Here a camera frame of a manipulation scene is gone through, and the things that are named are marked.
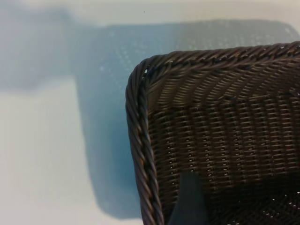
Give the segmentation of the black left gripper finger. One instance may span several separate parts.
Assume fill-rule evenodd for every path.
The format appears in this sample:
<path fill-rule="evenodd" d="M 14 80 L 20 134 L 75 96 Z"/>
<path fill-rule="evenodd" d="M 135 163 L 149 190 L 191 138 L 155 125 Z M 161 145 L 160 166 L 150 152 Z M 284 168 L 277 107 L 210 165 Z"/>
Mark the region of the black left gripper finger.
<path fill-rule="evenodd" d="M 179 194 L 169 225 L 208 225 L 200 177 L 194 172 L 180 175 Z"/>

